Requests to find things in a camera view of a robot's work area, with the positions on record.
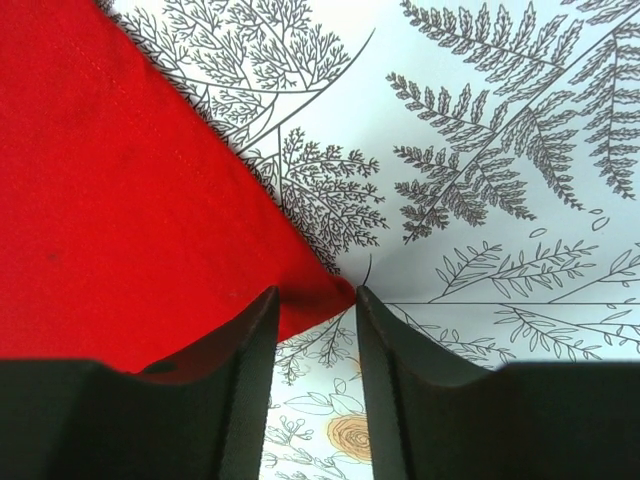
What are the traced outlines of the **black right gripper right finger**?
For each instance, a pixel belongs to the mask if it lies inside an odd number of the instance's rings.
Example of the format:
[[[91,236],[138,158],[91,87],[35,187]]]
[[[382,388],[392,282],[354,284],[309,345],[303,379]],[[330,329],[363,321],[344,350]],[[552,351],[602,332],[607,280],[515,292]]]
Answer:
[[[398,319],[367,287],[357,336],[377,479],[635,479],[635,362],[491,371]]]

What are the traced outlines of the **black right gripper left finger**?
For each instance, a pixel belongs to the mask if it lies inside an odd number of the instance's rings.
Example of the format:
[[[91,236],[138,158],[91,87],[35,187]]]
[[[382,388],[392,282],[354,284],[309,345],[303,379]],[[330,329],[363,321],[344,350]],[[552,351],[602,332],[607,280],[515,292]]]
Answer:
[[[76,359],[1,364],[5,479],[255,479],[279,291],[138,373]]]

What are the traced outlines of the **red t shirt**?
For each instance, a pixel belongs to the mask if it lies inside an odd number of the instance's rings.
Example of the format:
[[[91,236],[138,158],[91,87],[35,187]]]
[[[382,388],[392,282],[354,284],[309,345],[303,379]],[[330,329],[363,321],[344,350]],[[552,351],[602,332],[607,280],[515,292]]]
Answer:
[[[1,5],[1,354],[162,359],[280,291],[348,309],[242,161],[90,1]]]

